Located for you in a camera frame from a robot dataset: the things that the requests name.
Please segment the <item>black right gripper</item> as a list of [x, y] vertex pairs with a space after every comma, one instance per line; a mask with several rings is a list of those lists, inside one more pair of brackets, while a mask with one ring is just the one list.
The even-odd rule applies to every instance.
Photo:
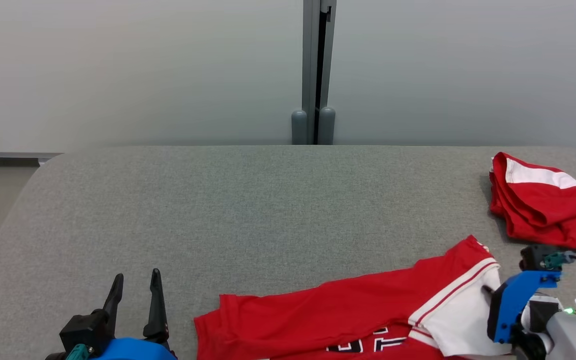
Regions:
[[506, 323], [502, 315], [502, 298], [505, 285], [482, 285], [481, 291], [489, 303], [489, 315], [487, 317], [487, 336], [493, 342], [505, 342], [504, 333]]

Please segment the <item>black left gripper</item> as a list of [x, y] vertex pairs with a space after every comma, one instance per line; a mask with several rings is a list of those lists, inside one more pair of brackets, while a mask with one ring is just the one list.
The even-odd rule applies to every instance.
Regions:
[[[103, 304], [105, 312], [105, 328], [109, 337], [115, 336], [115, 326], [117, 321], [118, 305], [121, 303], [124, 288], [124, 274], [116, 274], [110, 287], [109, 294]], [[142, 330], [144, 339], [148, 342], [169, 345], [169, 322], [167, 319], [166, 303], [163, 294], [162, 274], [159, 269], [154, 268], [150, 279], [150, 309], [148, 321]], [[56, 352], [46, 356], [45, 360], [66, 360], [67, 353]]]

